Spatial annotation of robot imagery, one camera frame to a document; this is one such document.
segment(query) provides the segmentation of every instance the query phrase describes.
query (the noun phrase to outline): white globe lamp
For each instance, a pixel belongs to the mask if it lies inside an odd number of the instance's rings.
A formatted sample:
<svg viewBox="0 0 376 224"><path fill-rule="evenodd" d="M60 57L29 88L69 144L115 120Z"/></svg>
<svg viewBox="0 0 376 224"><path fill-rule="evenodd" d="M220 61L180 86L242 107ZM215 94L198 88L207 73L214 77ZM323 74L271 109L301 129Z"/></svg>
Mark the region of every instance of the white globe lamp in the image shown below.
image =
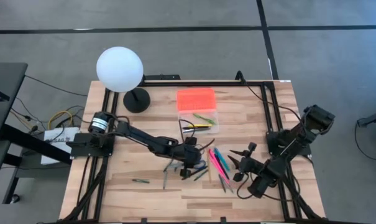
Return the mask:
<svg viewBox="0 0 376 224"><path fill-rule="evenodd" d="M136 88L144 76L144 66L138 55L125 47L111 47L96 62L99 80L111 91L124 95L124 106L132 113L140 113L150 105L150 96L142 88Z"/></svg>

